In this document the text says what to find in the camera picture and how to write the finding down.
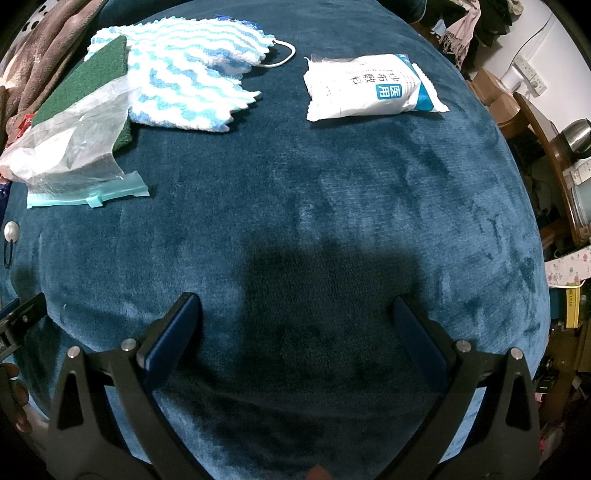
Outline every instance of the metal kettle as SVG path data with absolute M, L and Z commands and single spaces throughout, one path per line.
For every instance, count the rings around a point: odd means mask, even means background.
M 560 135 L 572 153 L 573 160 L 591 157 L 591 121 L 586 118 L 574 121 Z

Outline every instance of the white wall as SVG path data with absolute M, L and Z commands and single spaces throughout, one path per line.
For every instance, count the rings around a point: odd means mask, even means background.
M 498 77 L 503 76 L 517 52 L 552 15 L 541 0 L 521 2 L 524 12 L 509 34 L 500 37 L 492 48 L 481 45 L 476 56 L 476 66 Z M 538 97 L 530 95 L 532 103 L 558 130 L 579 118 L 591 119 L 591 70 L 567 31 L 556 20 L 543 42 L 539 46 L 537 43 L 537 39 L 532 40 L 522 53 L 531 57 L 530 64 L 548 89 Z M 527 88 L 522 86 L 519 91 L 525 94 Z

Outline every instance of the power strip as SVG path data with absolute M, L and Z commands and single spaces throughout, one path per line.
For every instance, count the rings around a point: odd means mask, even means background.
M 548 87 L 546 86 L 540 75 L 521 55 L 517 55 L 515 57 L 515 60 L 513 60 L 513 64 L 515 64 L 515 67 L 517 67 L 517 69 L 523 74 L 523 76 L 527 79 L 527 81 L 530 83 L 530 85 L 538 95 L 541 95 L 547 90 Z

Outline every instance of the blue velvet blanket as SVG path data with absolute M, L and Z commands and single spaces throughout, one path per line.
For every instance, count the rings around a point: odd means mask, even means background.
M 17 361 L 47 413 L 69 346 L 114 348 L 192 291 L 200 348 L 156 396 L 204 467 L 287 480 L 319 463 L 336 480 L 371 479 L 434 400 L 398 339 L 395 296 L 413 294 L 479 349 L 520 347 L 535 369 L 550 315 L 528 197 L 460 74 L 377 1 L 196 0 L 151 20 L 215 14 L 256 22 L 297 55 L 245 76 L 262 95 L 228 133 L 136 126 L 116 159 L 151 198 L 26 210 L 13 185 L 5 222 L 21 237 L 2 300 L 43 291 L 52 319 Z M 277 48 L 267 61 L 287 54 Z M 312 53 L 406 53 L 451 111 L 308 122 Z

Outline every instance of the pearl button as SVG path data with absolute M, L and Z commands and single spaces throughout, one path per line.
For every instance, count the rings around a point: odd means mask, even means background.
M 4 227 L 4 238 L 7 242 L 16 242 L 21 229 L 16 222 L 8 222 Z

